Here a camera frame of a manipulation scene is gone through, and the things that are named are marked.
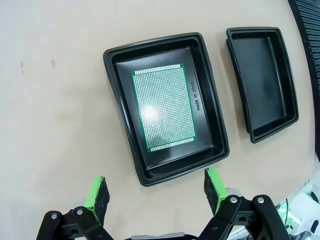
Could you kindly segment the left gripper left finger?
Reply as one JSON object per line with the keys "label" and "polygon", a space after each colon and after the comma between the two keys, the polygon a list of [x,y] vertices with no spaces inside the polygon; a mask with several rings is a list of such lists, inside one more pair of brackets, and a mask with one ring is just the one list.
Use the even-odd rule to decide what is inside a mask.
{"label": "left gripper left finger", "polygon": [[70,209],[66,214],[51,210],[44,215],[37,239],[111,240],[111,235],[103,227],[109,201],[106,179],[98,176],[93,180],[83,206]]}

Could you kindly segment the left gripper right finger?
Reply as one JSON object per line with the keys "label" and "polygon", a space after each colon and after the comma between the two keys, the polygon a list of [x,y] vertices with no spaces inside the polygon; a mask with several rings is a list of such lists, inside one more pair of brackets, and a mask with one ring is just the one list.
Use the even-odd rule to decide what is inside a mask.
{"label": "left gripper right finger", "polygon": [[289,240],[274,203],[267,195],[252,200],[229,194],[215,168],[204,170],[204,192],[213,217],[199,240],[226,240],[234,226],[244,226],[254,240]]}

